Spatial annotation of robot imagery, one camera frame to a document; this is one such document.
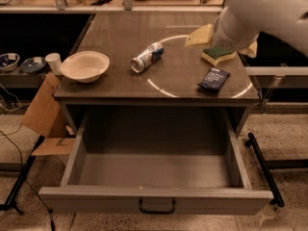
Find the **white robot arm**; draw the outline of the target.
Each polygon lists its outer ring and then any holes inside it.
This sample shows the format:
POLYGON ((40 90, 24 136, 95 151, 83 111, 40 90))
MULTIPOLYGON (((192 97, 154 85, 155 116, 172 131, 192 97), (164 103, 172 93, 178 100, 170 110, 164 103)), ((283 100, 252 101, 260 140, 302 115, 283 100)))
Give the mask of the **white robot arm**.
POLYGON ((214 25, 195 30, 187 36, 185 44, 244 50, 264 32, 307 56, 307 14, 308 0, 225 0, 214 25))

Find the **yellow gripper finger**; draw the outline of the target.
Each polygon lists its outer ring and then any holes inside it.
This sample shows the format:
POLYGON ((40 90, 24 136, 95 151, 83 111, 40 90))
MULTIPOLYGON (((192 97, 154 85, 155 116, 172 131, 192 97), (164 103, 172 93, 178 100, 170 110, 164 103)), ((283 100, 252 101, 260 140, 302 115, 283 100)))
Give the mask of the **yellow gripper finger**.
POLYGON ((251 59, 254 59, 257 56, 257 48, 258 48, 258 43, 257 41, 254 41, 246 49, 241 49, 239 53, 246 55, 251 59))
POLYGON ((211 41, 213 33, 213 25, 206 24, 192 33, 190 33, 185 41, 185 46, 198 45, 198 44, 207 44, 211 41))

